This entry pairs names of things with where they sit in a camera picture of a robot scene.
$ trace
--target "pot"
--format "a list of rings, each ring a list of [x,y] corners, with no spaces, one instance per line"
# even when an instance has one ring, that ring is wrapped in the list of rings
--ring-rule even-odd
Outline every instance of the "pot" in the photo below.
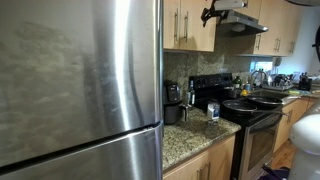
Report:
[[[231,99],[240,98],[241,90],[240,89],[230,89],[227,91],[227,97]]]
[[[223,101],[222,106],[227,110],[239,115],[251,115],[252,113],[255,113],[255,112],[268,112],[268,113],[287,115],[282,111],[257,110],[257,107],[255,105],[244,102],[244,101],[239,101],[239,100]]]
[[[247,99],[250,103],[256,106],[263,106],[263,107],[278,107],[282,105],[283,101],[278,98],[272,98],[269,96],[247,96]]]

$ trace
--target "frying pan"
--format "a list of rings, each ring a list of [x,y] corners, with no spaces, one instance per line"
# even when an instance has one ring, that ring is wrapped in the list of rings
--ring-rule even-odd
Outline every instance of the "frying pan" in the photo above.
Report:
[[[247,99],[250,103],[256,106],[264,106],[264,107],[278,107],[283,102],[281,99],[272,98],[269,96],[247,96]]]
[[[255,105],[244,102],[244,101],[239,101],[239,100],[223,101],[222,106],[227,110],[240,115],[251,115],[252,113],[255,113],[255,112],[269,112],[269,113],[287,115],[281,111],[257,110],[257,107]]]

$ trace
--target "cabinet door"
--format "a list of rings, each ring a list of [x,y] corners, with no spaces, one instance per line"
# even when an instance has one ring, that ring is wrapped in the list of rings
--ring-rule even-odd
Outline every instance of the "cabinet door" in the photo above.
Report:
[[[212,1],[181,1],[180,49],[213,52],[216,18],[207,21],[203,27],[201,14],[204,8],[210,8]]]
[[[300,117],[306,112],[308,107],[309,97],[302,97],[293,102],[293,112],[291,117],[291,126],[296,123]]]
[[[281,42],[278,54],[281,56],[290,56],[294,52],[299,33],[301,7],[289,2],[283,2],[281,16]]]
[[[192,158],[178,168],[166,173],[163,180],[199,180],[201,174],[204,173],[204,168],[208,159],[208,152],[203,152],[200,155]]]
[[[164,0],[163,7],[163,47],[179,49],[180,0]]]
[[[299,34],[299,30],[300,30],[300,25],[301,25],[301,19],[302,19],[302,12],[303,12],[303,8],[301,6],[294,6],[292,5],[292,8],[294,8],[293,10],[293,22],[292,22],[292,30],[293,32],[291,33],[291,42],[290,42],[290,55],[293,55],[294,50],[295,50],[295,46],[297,43],[297,38],[298,38],[298,34]]]
[[[230,179],[234,140],[233,136],[209,152],[210,171],[205,175],[210,175],[205,179]]]
[[[247,7],[234,10],[255,19],[259,19],[261,0],[247,0],[243,2],[247,3]]]
[[[282,12],[283,0],[262,0],[259,24],[267,26],[268,32],[261,33],[259,50],[255,54],[276,55],[281,42],[279,21]]]
[[[318,101],[317,98],[309,98],[307,110],[308,110],[316,101]]]
[[[293,104],[289,104],[286,107],[284,107],[283,112],[288,114],[289,116],[282,116],[282,119],[280,120],[273,152],[276,152],[279,149],[279,147],[289,138],[289,130],[291,125],[290,121],[293,113]]]
[[[235,136],[217,143],[208,150],[167,172],[163,180],[230,179]]]

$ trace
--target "upper cabinet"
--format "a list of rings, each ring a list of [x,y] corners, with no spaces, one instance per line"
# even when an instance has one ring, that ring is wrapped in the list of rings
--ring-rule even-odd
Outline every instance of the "upper cabinet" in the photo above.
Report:
[[[229,53],[290,56],[294,52],[300,21],[299,6],[284,0],[261,0],[259,24],[267,26],[269,31],[231,38]]]
[[[293,55],[296,40],[299,34],[300,22],[302,18],[302,8],[285,2],[282,10],[282,41],[279,45],[280,56]]]
[[[235,11],[259,19],[261,0],[247,0],[243,2],[246,3],[247,6],[244,8],[235,9]]]
[[[165,49],[210,51],[214,50],[216,19],[202,26],[201,14],[210,8],[206,0],[164,0],[163,46]]]

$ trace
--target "lower cabinet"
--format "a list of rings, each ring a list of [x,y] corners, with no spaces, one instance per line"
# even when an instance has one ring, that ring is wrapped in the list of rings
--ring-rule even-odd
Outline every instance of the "lower cabinet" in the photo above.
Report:
[[[292,125],[306,112],[308,104],[309,98],[302,97],[282,109],[288,116],[283,116],[279,123],[273,152],[277,151],[288,140]]]
[[[317,101],[317,98],[309,98],[307,110]]]
[[[212,145],[180,166],[166,172],[163,180],[230,179],[235,136]]]

